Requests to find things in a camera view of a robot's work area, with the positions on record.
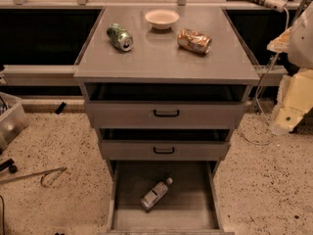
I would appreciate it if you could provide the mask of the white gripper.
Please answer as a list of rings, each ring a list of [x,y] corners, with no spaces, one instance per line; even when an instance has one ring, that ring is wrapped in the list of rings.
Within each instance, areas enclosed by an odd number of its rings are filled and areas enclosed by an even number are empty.
[[[293,76],[284,75],[278,90],[277,105],[272,112],[270,130],[287,134],[313,109],[313,70],[300,69]]]

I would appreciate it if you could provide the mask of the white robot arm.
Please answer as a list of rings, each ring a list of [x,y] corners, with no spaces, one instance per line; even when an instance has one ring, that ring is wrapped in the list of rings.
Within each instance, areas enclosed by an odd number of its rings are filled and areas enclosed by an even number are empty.
[[[286,53],[288,61],[299,67],[292,77],[283,76],[270,124],[273,134],[287,134],[313,109],[313,3],[267,49]]]

